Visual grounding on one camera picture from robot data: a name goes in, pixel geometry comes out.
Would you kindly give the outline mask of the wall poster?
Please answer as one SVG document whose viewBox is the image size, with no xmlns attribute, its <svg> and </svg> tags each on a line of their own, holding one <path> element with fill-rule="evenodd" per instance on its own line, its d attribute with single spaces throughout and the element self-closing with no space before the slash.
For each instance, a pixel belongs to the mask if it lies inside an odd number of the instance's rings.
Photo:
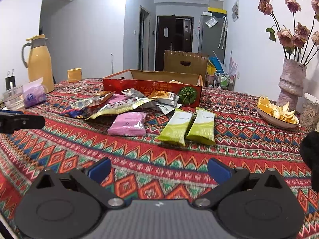
<svg viewBox="0 0 319 239">
<path fill-rule="evenodd" d="M 237 0 L 232 6 L 232 19 L 234 22 L 239 19 L 239 0 Z"/>
</svg>

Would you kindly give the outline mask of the patterned red tablecloth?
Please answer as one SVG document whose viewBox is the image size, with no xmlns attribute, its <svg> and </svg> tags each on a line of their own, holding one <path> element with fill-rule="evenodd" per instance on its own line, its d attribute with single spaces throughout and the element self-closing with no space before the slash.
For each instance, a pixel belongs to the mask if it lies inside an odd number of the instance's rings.
<svg viewBox="0 0 319 239">
<path fill-rule="evenodd" d="M 213 189 L 207 175 L 210 158 L 253 173 L 275 168 L 297 197 L 304 213 L 299 238 L 318 238 L 318 193 L 311 188 L 311 173 L 299 154 L 306 132 L 272 127 L 256 111 L 255 96 L 204 88 L 200 108 L 215 114 L 215 144 L 187 141 L 184 148 L 161 145 L 157 136 L 170 115 L 148 111 L 143 137 L 109 136 L 113 120 L 98 123 L 59 114 L 71 103 L 103 89 L 101 79 L 63 81 L 46 101 L 28 109 L 45 117 L 41 130 L 1 135 L 1 220 L 16 229 L 14 211 L 33 180 L 44 168 L 65 173 L 90 166 L 103 157 L 112 162 L 103 186 L 124 199 L 189 199 Z"/>
</svg>

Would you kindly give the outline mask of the yellow round cup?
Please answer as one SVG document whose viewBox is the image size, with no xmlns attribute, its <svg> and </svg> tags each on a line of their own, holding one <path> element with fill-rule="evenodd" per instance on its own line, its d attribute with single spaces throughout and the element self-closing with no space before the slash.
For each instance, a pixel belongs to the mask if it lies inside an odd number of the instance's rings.
<svg viewBox="0 0 319 239">
<path fill-rule="evenodd" d="M 82 69 L 75 68 L 67 70 L 68 81 L 69 82 L 77 82 L 82 80 Z"/>
</svg>

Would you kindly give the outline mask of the yellow thermos jug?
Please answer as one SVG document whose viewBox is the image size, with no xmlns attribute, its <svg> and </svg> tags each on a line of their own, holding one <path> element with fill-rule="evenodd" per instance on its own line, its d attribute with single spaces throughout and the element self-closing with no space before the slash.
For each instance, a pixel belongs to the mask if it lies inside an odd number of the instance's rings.
<svg viewBox="0 0 319 239">
<path fill-rule="evenodd" d="M 22 62 L 27 69 L 29 82 L 42 79 L 41 84 L 46 88 L 46 93 L 52 92 L 55 87 L 51 66 L 51 56 L 46 45 L 45 35 L 36 35 L 27 39 L 28 43 L 22 46 Z M 30 47 L 29 57 L 24 58 L 24 49 Z"/>
</svg>

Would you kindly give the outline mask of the colourful foil snack bag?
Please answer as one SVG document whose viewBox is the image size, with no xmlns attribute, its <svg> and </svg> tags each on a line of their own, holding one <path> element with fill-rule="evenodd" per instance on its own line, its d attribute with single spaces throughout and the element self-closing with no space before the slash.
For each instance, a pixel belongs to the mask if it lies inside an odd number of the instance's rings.
<svg viewBox="0 0 319 239">
<path fill-rule="evenodd" d="M 94 97 L 81 99 L 72 103 L 59 115 L 75 119 L 87 119 L 106 105 L 114 94 L 115 91 L 98 92 Z"/>
</svg>

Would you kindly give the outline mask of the long green nut packet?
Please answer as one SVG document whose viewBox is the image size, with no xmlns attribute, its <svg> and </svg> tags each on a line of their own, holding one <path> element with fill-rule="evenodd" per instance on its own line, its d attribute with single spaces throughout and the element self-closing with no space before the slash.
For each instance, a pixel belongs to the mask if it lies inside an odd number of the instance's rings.
<svg viewBox="0 0 319 239">
<path fill-rule="evenodd" d="M 106 104 L 98 112 L 91 115 L 89 119 L 96 119 L 100 116 L 119 115 L 128 111 L 137 109 L 138 107 L 154 101 L 150 98 L 130 98 L 117 103 Z"/>
</svg>

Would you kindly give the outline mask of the orange white chips packet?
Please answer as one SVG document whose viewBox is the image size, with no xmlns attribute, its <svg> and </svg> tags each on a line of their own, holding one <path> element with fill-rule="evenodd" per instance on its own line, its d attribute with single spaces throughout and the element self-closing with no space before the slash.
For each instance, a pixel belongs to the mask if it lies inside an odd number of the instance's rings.
<svg viewBox="0 0 319 239">
<path fill-rule="evenodd" d="M 172 107 L 176 107 L 179 100 L 178 95 L 167 91 L 153 91 L 149 97 L 155 101 L 170 105 Z"/>
</svg>

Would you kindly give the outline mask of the clear plastic cup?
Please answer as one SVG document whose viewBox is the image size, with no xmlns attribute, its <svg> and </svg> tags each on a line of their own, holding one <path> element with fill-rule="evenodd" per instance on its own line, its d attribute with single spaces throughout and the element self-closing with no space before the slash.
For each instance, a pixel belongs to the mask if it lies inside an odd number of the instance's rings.
<svg viewBox="0 0 319 239">
<path fill-rule="evenodd" d="M 13 87 L 3 93 L 3 101 L 8 110 L 22 111 L 25 109 L 23 87 Z"/>
</svg>

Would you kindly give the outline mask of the purple tissue pack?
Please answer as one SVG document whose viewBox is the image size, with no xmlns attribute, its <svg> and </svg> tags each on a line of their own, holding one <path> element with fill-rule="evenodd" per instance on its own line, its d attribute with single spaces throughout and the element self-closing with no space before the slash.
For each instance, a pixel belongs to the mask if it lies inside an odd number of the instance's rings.
<svg viewBox="0 0 319 239">
<path fill-rule="evenodd" d="M 26 109 L 46 101 L 48 89 L 42 83 L 43 77 L 23 85 L 23 98 Z"/>
</svg>

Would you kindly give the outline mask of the red cardboard snack box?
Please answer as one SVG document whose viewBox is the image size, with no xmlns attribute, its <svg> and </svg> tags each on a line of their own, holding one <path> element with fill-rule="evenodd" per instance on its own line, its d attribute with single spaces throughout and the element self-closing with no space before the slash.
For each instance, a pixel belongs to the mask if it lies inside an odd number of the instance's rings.
<svg viewBox="0 0 319 239">
<path fill-rule="evenodd" d="M 166 91 L 179 96 L 178 103 L 187 107 L 199 106 L 202 85 L 201 75 L 166 71 L 125 70 L 103 78 L 106 91 L 121 93 L 134 88 L 145 96 L 153 91 Z"/>
</svg>

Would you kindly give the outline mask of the silver foil snack packet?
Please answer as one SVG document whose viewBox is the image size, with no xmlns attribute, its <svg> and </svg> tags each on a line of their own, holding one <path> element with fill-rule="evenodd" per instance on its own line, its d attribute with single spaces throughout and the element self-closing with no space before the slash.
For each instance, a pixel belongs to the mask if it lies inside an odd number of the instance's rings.
<svg viewBox="0 0 319 239">
<path fill-rule="evenodd" d="M 142 92 L 137 91 L 133 88 L 129 88 L 124 91 L 121 91 L 121 93 L 127 96 L 128 98 L 146 98 L 146 96 Z M 175 95 L 174 93 L 172 93 L 172 95 L 176 97 L 176 99 L 174 100 L 175 105 L 173 105 L 172 103 L 164 104 L 163 102 L 168 101 L 167 99 L 155 99 L 155 100 L 149 101 L 148 103 L 143 104 L 141 107 L 143 109 L 150 108 L 152 110 L 160 111 L 164 115 L 167 115 L 168 113 L 182 106 L 182 104 L 179 104 L 177 102 L 179 99 L 179 96 Z"/>
</svg>

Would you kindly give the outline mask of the dark brown door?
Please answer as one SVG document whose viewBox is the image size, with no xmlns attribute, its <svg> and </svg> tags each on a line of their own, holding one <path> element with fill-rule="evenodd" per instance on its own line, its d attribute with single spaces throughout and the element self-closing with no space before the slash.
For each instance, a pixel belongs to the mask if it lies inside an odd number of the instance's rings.
<svg viewBox="0 0 319 239">
<path fill-rule="evenodd" d="M 157 16 L 155 70 L 164 70 L 164 51 L 192 51 L 192 16 Z"/>
</svg>

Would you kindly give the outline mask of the pink textured vase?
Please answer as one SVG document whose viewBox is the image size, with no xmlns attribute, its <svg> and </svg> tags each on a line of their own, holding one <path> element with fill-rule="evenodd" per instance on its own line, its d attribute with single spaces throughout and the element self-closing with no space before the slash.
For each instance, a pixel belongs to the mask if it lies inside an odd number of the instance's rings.
<svg viewBox="0 0 319 239">
<path fill-rule="evenodd" d="M 304 80 L 307 67 L 293 59 L 284 59 L 282 74 L 280 76 L 279 98 L 277 106 L 284 106 L 289 103 L 289 110 L 296 109 L 299 97 L 303 96 Z"/>
</svg>

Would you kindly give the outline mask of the green snack bar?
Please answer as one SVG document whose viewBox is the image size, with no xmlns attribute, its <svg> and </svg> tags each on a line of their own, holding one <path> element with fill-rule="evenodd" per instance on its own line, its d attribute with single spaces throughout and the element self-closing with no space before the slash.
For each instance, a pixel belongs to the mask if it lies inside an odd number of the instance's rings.
<svg viewBox="0 0 319 239">
<path fill-rule="evenodd" d="M 215 114 L 204 109 L 196 108 L 196 118 L 186 136 L 186 139 L 199 144 L 213 145 Z"/>
<path fill-rule="evenodd" d="M 184 137 L 191 120 L 192 113 L 175 109 L 174 114 L 157 137 L 157 140 L 185 146 Z"/>
</svg>

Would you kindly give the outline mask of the pink snack packet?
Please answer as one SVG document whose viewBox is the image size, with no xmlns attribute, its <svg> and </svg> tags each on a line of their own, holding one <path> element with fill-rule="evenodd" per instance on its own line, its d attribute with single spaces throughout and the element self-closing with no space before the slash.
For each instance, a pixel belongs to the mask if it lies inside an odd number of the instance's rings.
<svg viewBox="0 0 319 239">
<path fill-rule="evenodd" d="M 107 133 L 108 135 L 118 136 L 144 136 L 146 134 L 144 127 L 146 115 L 144 112 L 120 114 L 116 117 Z"/>
<path fill-rule="evenodd" d="M 123 94 L 113 94 L 112 97 L 110 97 L 105 103 L 106 104 L 113 104 L 113 103 L 117 103 L 123 100 L 126 100 L 127 96 L 123 95 Z"/>
</svg>

